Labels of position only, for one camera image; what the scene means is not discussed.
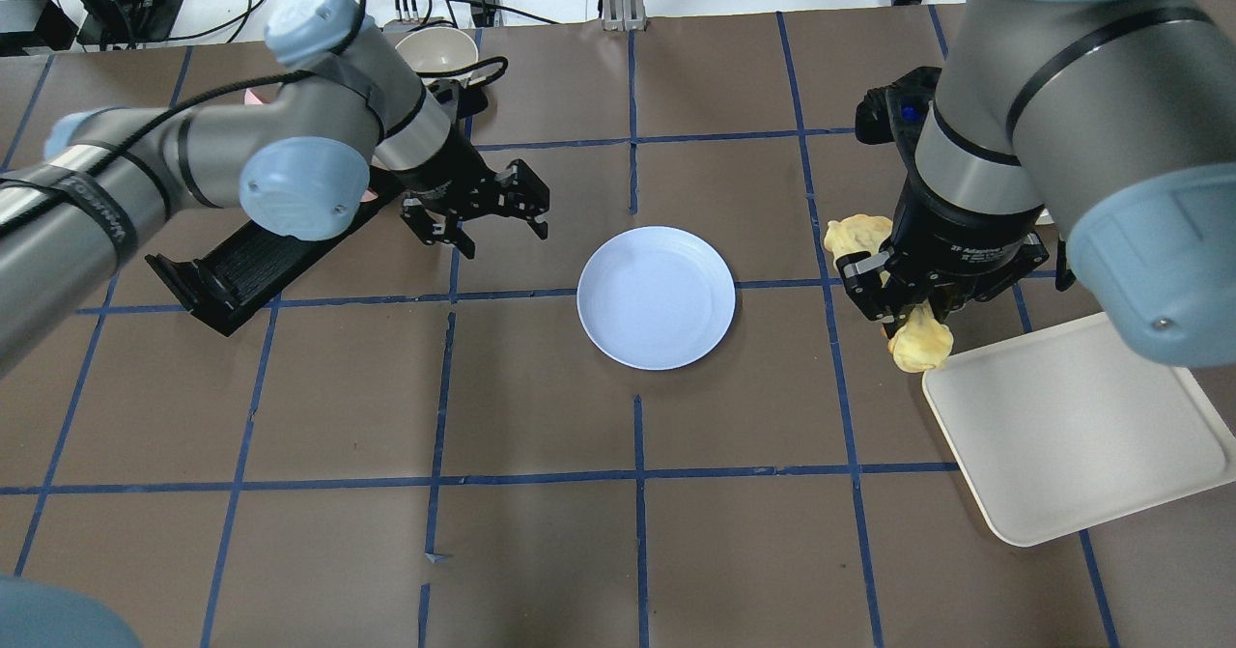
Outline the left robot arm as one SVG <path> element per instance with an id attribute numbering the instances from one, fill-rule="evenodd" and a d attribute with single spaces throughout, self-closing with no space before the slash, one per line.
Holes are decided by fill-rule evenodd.
<path id="1" fill-rule="evenodd" d="M 438 96 L 447 83 L 425 85 L 358 1 L 286 0 L 265 33 L 281 74 L 70 114 L 42 162 L 2 174 L 5 373 L 185 209 L 239 207 L 274 236 L 331 241 L 388 176 L 429 246 L 473 258 L 461 224 L 489 215 L 548 237 L 543 179 L 522 160 L 491 169 Z"/>

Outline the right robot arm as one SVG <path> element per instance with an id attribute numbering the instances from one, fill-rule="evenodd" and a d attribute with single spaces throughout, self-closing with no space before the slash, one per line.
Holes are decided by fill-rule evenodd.
<path id="1" fill-rule="evenodd" d="M 865 145 L 906 169 L 890 231 L 836 252 L 887 338 L 1048 258 L 1161 365 L 1234 362 L 1234 40 L 1193 0 L 967 0 L 943 67 L 871 89 Z"/>

